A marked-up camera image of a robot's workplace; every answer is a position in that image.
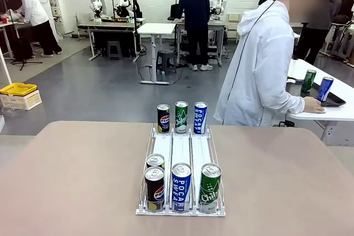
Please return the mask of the collaborator's right hand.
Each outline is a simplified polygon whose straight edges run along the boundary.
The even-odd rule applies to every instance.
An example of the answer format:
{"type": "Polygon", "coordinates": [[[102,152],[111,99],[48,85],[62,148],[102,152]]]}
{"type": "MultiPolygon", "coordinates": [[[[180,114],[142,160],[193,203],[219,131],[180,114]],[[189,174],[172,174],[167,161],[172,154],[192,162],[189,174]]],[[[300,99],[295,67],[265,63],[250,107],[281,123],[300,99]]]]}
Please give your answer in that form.
{"type": "Polygon", "coordinates": [[[304,97],[305,107],[303,112],[305,113],[325,113],[324,107],[321,106],[321,102],[313,97],[304,97]]]}

